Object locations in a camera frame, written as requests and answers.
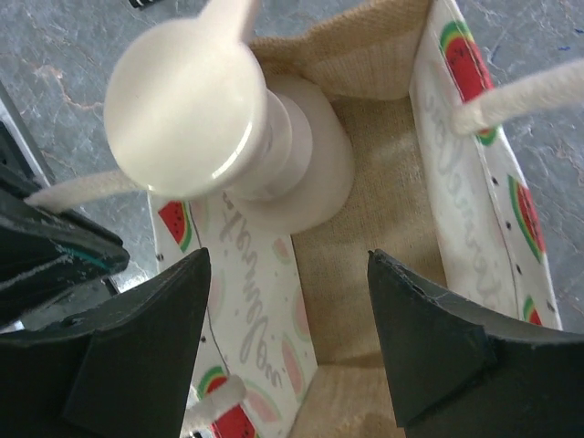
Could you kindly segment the pink beige bottle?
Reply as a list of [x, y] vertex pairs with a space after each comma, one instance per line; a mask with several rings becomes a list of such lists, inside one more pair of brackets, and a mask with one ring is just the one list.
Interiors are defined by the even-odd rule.
[[139, 187], [173, 200], [224, 192], [248, 221], [292, 235], [342, 208], [355, 165], [317, 85], [265, 77], [249, 47], [258, 8], [211, 1], [141, 34], [110, 77], [105, 131]]

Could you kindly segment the watermelon print canvas bag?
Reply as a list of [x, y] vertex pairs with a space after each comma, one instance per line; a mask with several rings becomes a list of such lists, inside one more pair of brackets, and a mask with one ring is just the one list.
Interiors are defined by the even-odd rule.
[[61, 213], [143, 190], [159, 274], [208, 251], [177, 437], [409, 437], [395, 420], [370, 301], [375, 250], [484, 308], [565, 331], [502, 124], [581, 101], [581, 62], [496, 88], [453, 1], [374, 1], [302, 36], [252, 35], [249, 47], [266, 78], [317, 85], [349, 137], [354, 181], [332, 218], [285, 235], [248, 221], [224, 192], [160, 197], [118, 164], [27, 199]]

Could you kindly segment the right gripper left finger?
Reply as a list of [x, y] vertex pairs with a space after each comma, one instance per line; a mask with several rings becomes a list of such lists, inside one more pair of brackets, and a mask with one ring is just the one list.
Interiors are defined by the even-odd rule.
[[88, 311], [1, 338], [4, 437], [177, 437], [211, 280], [198, 249]]

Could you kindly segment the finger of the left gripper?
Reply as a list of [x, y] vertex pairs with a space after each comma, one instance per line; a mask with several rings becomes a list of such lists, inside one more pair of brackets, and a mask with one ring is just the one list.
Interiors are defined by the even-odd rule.
[[37, 186], [1, 166], [1, 318], [123, 271], [129, 254], [115, 234], [77, 213], [54, 215], [25, 204]]

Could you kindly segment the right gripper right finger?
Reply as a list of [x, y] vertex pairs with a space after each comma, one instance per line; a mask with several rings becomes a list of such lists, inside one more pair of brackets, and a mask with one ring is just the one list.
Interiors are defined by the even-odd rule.
[[583, 338], [484, 308], [382, 252], [370, 301], [409, 437], [580, 437]]

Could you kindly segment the black white striped cloth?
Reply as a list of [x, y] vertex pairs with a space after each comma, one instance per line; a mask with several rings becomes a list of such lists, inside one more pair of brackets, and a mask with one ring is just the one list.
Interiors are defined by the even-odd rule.
[[143, 9], [158, 2], [159, 0], [129, 0], [129, 4], [135, 9]]

